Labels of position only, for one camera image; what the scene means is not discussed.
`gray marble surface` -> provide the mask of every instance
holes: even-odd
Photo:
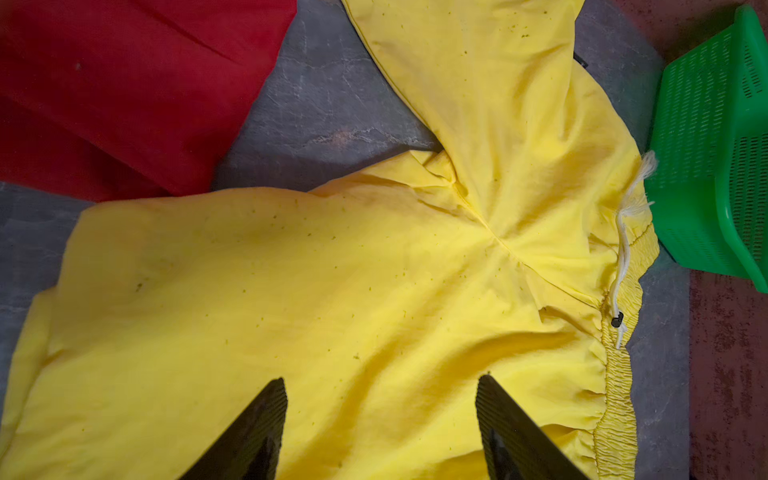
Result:
[[[610,0],[587,0],[576,52],[647,145],[663,62]],[[376,69],[337,0],[299,0],[274,73],[217,172],[214,188],[309,190],[409,148],[439,142]],[[0,183],[0,395],[31,298],[55,285],[66,239],[87,202]],[[688,471],[688,274],[665,253],[642,279],[629,343],[637,478]]]

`red fabric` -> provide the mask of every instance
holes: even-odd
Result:
[[[0,180],[85,200],[209,190],[296,0],[24,0],[0,25]]]

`green plastic basket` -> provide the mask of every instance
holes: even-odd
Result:
[[[651,148],[646,191],[672,257],[768,293],[768,44],[751,7],[664,70]]]

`red garment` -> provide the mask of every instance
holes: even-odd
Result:
[[[23,0],[0,21],[0,180],[85,200],[209,190],[296,0]]]

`yellow fabric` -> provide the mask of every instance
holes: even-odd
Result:
[[[0,478],[176,478],[279,376],[281,479],[487,478],[489,371],[592,478],[633,476],[605,302],[640,157],[572,60],[581,3],[346,7],[445,151],[84,212],[18,344]],[[631,333],[657,243],[627,222]]]

